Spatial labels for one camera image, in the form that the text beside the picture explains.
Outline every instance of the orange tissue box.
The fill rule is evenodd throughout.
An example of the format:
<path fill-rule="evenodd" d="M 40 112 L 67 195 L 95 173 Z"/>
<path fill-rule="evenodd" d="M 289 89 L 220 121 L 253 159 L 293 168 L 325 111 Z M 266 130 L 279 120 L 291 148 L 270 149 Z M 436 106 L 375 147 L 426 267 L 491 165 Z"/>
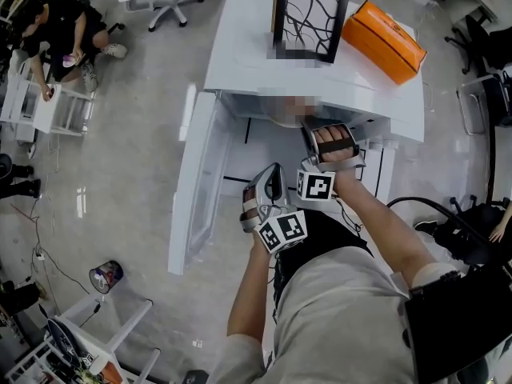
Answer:
<path fill-rule="evenodd" d="M 426 56 L 403 28 L 368 0 L 346 21 L 342 38 L 397 84 L 413 78 Z"/>

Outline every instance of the white desk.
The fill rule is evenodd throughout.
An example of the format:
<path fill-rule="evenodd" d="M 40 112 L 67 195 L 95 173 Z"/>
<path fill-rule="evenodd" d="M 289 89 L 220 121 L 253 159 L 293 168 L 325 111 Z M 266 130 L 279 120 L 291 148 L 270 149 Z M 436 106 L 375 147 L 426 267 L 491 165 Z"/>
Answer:
<path fill-rule="evenodd" d="M 351 3 L 347 15 L 356 8 Z M 343 40 L 334 64 L 270 59 L 271 13 L 272 0 L 226 0 L 205 82 L 205 90 L 216 94 L 201 92 L 194 105 L 195 87 L 187 93 L 180 128 L 186 146 L 172 208 L 169 272 L 183 274 L 191 258 L 207 247 L 221 194 L 240 198 L 243 187 L 274 162 L 283 166 L 288 187 L 296 186 L 297 169 L 307 157 L 301 131 L 269 120 L 264 112 L 268 104 L 259 95 L 311 96 L 324 110 L 329 106 L 331 117 L 346 122 L 365 150 L 366 167 L 358 178 L 384 203 L 397 140 L 423 141 L 421 75 L 396 86 Z M 402 26 L 412 35 L 411 28 Z M 340 213 L 335 202 L 296 204 Z M 231 225 L 240 226 L 236 218 Z"/>
<path fill-rule="evenodd" d="M 453 24 L 462 20 L 472 11 L 482 6 L 489 18 L 498 19 L 498 13 L 491 0 L 447 0 L 446 9 L 450 14 L 450 20 Z"/>
<path fill-rule="evenodd" d="M 349 2 L 348 18 L 358 5 Z M 334 64 L 270 56 L 272 0 L 226 0 L 205 90 L 251 95 L 313 96 L 321 103 L 389 119 L 390 133 L 423 141 L 421 73 L 397 86 L 371 60 L 340 40 Z M 400 24 L 412 37 L 411 27 Z"/>
<path fill-rule="evenodd" d="M 512 0 L 447 0 L 445 3 L 445 9 L 453 24 L 479 7 L 484 9 L 492 21 L 482 25 L 487 32 L 512 26 Z"/>

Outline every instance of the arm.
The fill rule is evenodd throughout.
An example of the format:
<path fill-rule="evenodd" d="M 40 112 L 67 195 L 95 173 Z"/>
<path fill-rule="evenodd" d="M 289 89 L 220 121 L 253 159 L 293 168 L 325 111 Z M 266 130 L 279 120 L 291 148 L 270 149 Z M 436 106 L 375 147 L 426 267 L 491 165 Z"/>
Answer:
<path fill-rule="evenodd" d="M 316 131 L 315 137 L 322 143 L 348 138 L 348 134 L 342 128 L 330 126 Z M 349 158 L 352 153 L 352 149 L 345 149 L 323 154 L 322 158 L 335 162 Z M 402 273 L 408 286 L 413 285 L 414 276 L 421 268 L 435 262 L 416 233 L 368 192 L 355 178 L 354 170 L 337 172 L 334 189 L 359 216 L 386 263 L 394 272 Z"/>
<path fill-rule="evenodd" d="M 39 54 L 30 58 L 30 68 L 34 73 L 35 80 L 38 82 L 41 87 L 41 95 L 45 101 L 49 101 L 51 98 L 51 91 L 45 81 L 45 74 L 42 69 L 41 59 Z"/>
<path fill-rule="evenodd" d="M 489 240 L 491 242 L 501 242 L 503 235 L 505 234 L 506 225 L 508 224 L 510 218 L 512 218 L 512 203 L 509 203 L 508 207 L 503 214 L 503 218 L 499 224 L 493 229 L 490 233 Z"/>
<path fill-rule="evenodd" d="M 227 323 L 227 335 L 244 334 L 263 340 L 266 313 L 266 288 L 269 275 L 270 255 L 261 239 L 254 235 L 249 263 L 238 288 L 237 296 Z"/>
<path fill-rule="evenodd" d="M 87 17 L 82 12 L 74 22 L 74 46 L 73 46 L 73 57 L 80 61 L 83 57 L 83 51 L 80 48 L 82 45 L 83 32 L 86 29 Z"/>

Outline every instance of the person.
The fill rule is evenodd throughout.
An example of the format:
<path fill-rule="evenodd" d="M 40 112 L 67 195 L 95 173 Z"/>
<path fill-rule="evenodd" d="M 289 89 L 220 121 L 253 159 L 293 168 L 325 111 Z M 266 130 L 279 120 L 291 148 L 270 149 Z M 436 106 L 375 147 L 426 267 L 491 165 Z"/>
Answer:
<path fill-rule="evenodd" d="M 486 249 L 468 240 L 465 233 L 450 220 L 442 224 L 438 221 L 420 221 L 414 225 L 414 229 L 432 236 L 438 245 L 451 252 L 453 258 L 463 260 L 467 264 L 485 264 L 512 242 L 512 225 L 509 225 L 512 203 L 509 203 L 505 212 L 496 206 L 482 203 L 465 210 L 459 217 L 484 238 L 495 243 L 496 247 Z"/>
<path fill-rule="evenodd" d="M 490 232 L 489 240 L 491 242 L 500 243 L 503 240 L 510 218 L 512 218 L 512 203 L 509 203 L 505 209 L 502 220 L 499 221 L 499 224 L 497 224 L 493 231 Z"/>
<path fill-rule="evenodd" d="M 318 143 L 348 138 L 339 126 L 314 135 Z M 337 162 L 353 153 L 348 148 L 322 159 Z M 334 190 L 409 288 L 455 270 L 437 263 L 416 233 L 356 179 L 354 170 L 337 172 Z M 272 366 L 265 368 L 262 353 L 270 256 L 253 233 L 227 338 L 208 383 L 415 382 L 412 351 L 404 339 L 407 294 L 372 257 L 365 241 L 322 212 L 304 212 L 307 238 L 277 256 Z"/>
<path fill-rule="evenodd" d="M 31 283 L 17 289 L 0 290 L 0 312 L 9 319 L 38 302 L 46 300 L 46 292 L 39 282 Z"/>
<path fill-rule="evenodd" d="M 50 44 L 50 70 L 56 82 L 72 81 L 82 75 L 87 91 L 98 86 L 91 59 L 102 52 L 116 58 L 124 58 L 126 48 L 110 43 L 106 24 L 94 8 L 77 0 L 34 0 L 23 8 L 14 20 L 13 27 L 22 35 L 23 49 L 30 57 L 30 67 L 41 86 L 45 101 L 51 98 L 39 57 L 39 44 Z M 72 55 L 76 66 L 64 67 L 64 56 Z"/>
<path fill-rule="evenodd" d="M 34 174 L 32 166 L 12 165 L 10 172 L 6 172 L 5 165 L 0 163 L 0 199 L 21 195 L 39 198 L 41 193 L 41 179 L 13 183 L 14 178 L 28 178 Z"/>

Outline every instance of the floor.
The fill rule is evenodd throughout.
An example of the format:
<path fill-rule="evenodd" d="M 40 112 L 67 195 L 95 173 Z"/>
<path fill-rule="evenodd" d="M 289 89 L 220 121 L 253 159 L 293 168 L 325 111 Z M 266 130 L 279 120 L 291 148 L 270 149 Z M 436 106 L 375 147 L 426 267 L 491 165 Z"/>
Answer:
<path fill-rule="evenodd" d="M 151 348 L 159 347 L 162 354 L 152 375 L 165 381 L 181 382 L 194 368 L 211 369 L 250 248 L 238 224 L 240 200 L 225 197 L 212 240 L 186 274 L 178 277 L 166 271 L 172 197 L 184 147 L 178 128 L 186 87 L 190 82 L 203 84 L 223 1 L 186 6 L 186 28 L 178 28 L 170 18 L 150 34 L 150 14 L 124 15 L 109 0 L 109 22 L 126 24 L 113 39 L 130 52 L 124 61 L 98 59 L 100 87 L 87 135 L 62 137 L 59 162 L 47 150 L 48 136 L 42 135 L 31 162 L 45 190 L 34 209 L 40 217 L 41 244 L 59 267 L 88 290 L 89 269 L 114 258 L 125 271 L 123 281 L 84 329 L 108 338 L 143 298 L 152 299 L 153 308 L 120 347 L 118 357 L 141 369 Z M 470 76 L 462 75 L 461 55 L 442 38 L 450 33 L 447 14 L 407 0 L 371 1 L 416 28 L 419 42 L 429 51 L 422 68 L 428 84 L 425 142 L 401 144 L 390 198 L 421 195 L 447 204 L 449 196 L 483 196 L 486 148 L 482 138 L 469 137 L 462 127 L 455 87 Z M 56 145 L 53 138 L 52 148 Z M 28 162 L 15 143 L 3 142 L 2 151 L 11 153 L 16 163 Z M 36 236 L 34 225 L 11 204 L 28 214 L 33 201 L 0 201 L 0 257 L 6 272 L 20 282 L 30 274 Z M 401 204 L 396 211 L 408 223 L 435 216 L 414 203 Z M 425 240 L 436 257 L 448 260 L 444 250 Z M 60 310 L 83 296 L 53 264 L 43 264 Z M 36 265 L 34 276 L 49 289 L 42 263 Z M 29 314 L 44 323 L 37 308 Z M 273 325 L 270 318 L 267 325 Z M 271 336 L 269 328 L 266 350 Z"/>

